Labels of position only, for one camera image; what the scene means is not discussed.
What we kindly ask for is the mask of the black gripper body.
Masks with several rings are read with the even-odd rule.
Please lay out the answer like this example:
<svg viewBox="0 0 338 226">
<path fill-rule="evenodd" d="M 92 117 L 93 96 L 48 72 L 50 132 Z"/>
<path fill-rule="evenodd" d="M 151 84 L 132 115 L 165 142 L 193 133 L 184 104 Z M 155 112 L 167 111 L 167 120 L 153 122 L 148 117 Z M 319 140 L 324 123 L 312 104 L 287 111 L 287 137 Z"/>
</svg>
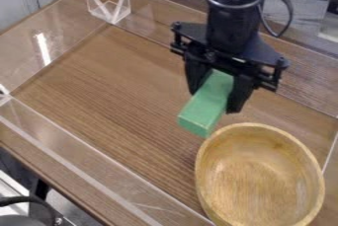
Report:
<svg viewBox="0 0 338 226">
<path fill-rule="evenodd" d="M 175 22 L 169 50 L 183 56 L 191 52 L 205 59 L 211 71 L 253 79 L 255 89 L 275 91 L 288 61 L 264 43 L 259 28 L 267 25 L 264 0 L 207 0 L 203 23 Z"/>
</svg>

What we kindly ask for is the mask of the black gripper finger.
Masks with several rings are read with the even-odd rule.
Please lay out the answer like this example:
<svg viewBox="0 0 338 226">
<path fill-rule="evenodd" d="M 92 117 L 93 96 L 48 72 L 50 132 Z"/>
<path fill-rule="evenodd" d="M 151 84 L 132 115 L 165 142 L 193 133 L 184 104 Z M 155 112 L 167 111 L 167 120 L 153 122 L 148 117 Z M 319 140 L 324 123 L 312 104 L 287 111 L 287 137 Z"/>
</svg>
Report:
<svg viewBox="0 0 338 226">
<path fill-rule="evenodd" d="M 253 79 L 239 75 L 233 79 L 233 87 L 228 96 L 225 113 L 239 113 L 255 90 Z"/>
<path fill-rule="evenodd" d="M 187 88 L 189 94 L 193 95 L 208 78 L 211 65 L 205 59 L 200 58 L 191 52 L 184 54 L 183 61 Z"/>
</svg>

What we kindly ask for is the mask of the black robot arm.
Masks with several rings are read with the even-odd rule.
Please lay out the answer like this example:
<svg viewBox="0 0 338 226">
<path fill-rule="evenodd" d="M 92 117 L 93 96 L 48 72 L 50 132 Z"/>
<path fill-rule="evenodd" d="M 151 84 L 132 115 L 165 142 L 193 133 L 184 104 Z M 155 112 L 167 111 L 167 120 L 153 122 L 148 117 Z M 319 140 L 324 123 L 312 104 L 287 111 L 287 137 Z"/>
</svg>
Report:
<svg viewBox="0 0 338 226">
<path fill-rule="evenodd" d="M 195 94 L 213 70 L 233 78 L 224 107 L 237 113 L 256 89 L 275 91 L 288 61 L 263 41 L 259 29 L 269 27 L 265 0 L 205 0 L 204 23 L 176 21 L 169 50 L 181 56 L 187 88 Z M 292 9 L 290 0 L 281 0 Z"/>
</svg>

